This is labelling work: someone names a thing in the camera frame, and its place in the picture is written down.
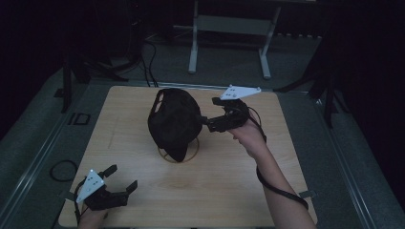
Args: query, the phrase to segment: black wire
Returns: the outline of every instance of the black wire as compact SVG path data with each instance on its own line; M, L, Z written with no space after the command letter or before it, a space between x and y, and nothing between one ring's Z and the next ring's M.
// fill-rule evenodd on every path
M149 79L148 79L148 74L147 74L147 72L146 72L145 59L143 59L143 56L142 56L142 55L140 56L140 60L141 60L142 65L143 65L143 73L144 73L144 75L145 75L145 81L146 81L146 83L148 84L148 87L151 87L151 85L150 85L150 83L149 83Z
M263 178L262 174L260 173L259 168L257 168L257 167L256 167L256 175L257 175L257 178L259 179L259 181L268 190L270 190L270 191L272 191L272 192L274 192L274 193L276 193L278 195L281 195L281 196L283 196L285 198L289 198L289 199L292 199L294 201L297 201L297 202L301 203L302 205L304 205L304 207L307 210L309 209L308 203L303 198L300 198L300 197L298 197L298 196L296 196L296 195L294 195L292 193L289 193L289 192L283 191L281 189L278 189L278 188L272 186L271 184L267 183L267 181Z
M254 110L251 107L248 107L248 109L252 110L258 116L259 123L252 116L249 116L249 119L259 128L259 131L262 134L263 139L266 141L266 135L265 135L265 132L262 129L262 120L261 120L261 118L259 116L259 113L257 113L256 110ZM259 181L268 190L270 190L270 191L272 191L272 192L274 192L274 193L276 193L278 195L281 195L281 196L283 196L285 198L289 198L289 199L292 199L294 201L297 201L297 202L303 204L304 207L307 208L307 210L309 209L308 203L303 198L300 198L300 197L298 197L298 196L296 196L296 195L294 195L292 193L286 192L284 190L278 189L278 188L272 186L271 184L267 183L267 181L263 178L262 174L260 173L259 168L257 168L257 167L256 167L256 175L257 175L257 178L259 179Z
M58 165L60 165L60 164L62 164L62 163L70 163L70 164L72 164L72 165L74 166L74 168L75 168L75 174L77 173L77 165L76 165L73 161L71 161L71 160L69 160L69 159L66 159L66 160L61 160L61 161L57 162L57 163L50 169L50 177L51 177L53 180L56 180L56 181L58 181L58 182L69 182L69 181L74 180L74 179L75 179L75 176L73 176L72 178L66 178L66 179L61 179L61 178L57 178L57 177L54 176L54 174L53 174L54 168L56 168L56 166L58 166Z
M78 209L78 204L76 202L77 193L78 193L79 188L84 184L85 181L86 181L86 177L80 183L77 184L77 187L75 188L75 193L74 193L75 217L76 217L77 225L80 223L80 217L81 217L80 210Z
M152 48L153 48L153 54L152 54L152 58L151 58L151 60L150 60L150 62L149 62L148 71L149 71L149 75L150 75L151 78L152 78L152 81L153 81L153 84L154 84L155 88L158 88L158 87L159 87L159 84L158 84L158 82L156 81L155 77L154 77L153 74L152 74L152 63L153 63L153 61L154 61L154 59L155 59L156 50L157 50L157 49L156 49L156 46L155 46L153 43L151 43L151 42L149 42L149 41L146 41L146 40L145 40L145 43L148 44L148 45L150 45L150 46L152 46Z
M259 118L259 124L260 124L260 126L262 127L262 119L260 118L259 113L257 113L256 110L254 110L254 109L251 108L251 107L248 107L248 109L252 110L252 111L257 115L257 117Z

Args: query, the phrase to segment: baseball cap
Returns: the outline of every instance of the baseball cap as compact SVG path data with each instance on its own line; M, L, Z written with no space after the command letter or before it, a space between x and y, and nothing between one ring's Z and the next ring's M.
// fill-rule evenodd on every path
M203 128L200 117L200 107L187 91L162 89L158 91L148 117L149 132L159 148L182 162L188 143Z

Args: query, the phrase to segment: wooden table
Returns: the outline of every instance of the wooden table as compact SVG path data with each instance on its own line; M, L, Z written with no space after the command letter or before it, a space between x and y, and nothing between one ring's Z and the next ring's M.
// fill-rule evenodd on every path
M79 166L71 192L90 169L100 172L116 164L105 178L107 190L120 192L138 180L128 205L111 209L106 227L259 227L274 225L266 207L255 162L230 133L209 133L203 127L200 148L190 161L164 160L149 134L147 117L159 89L113 87ZM211 97L223 91L187 90L202 115L214 117L224 110ZM267 142L294 190L307 191L300 164L276 94L260 93L243 101L262 119ZM194 152L197 141L190 143ZM312 202L309 212L317 221ZM59 223L76 227L74 204L66 201Z

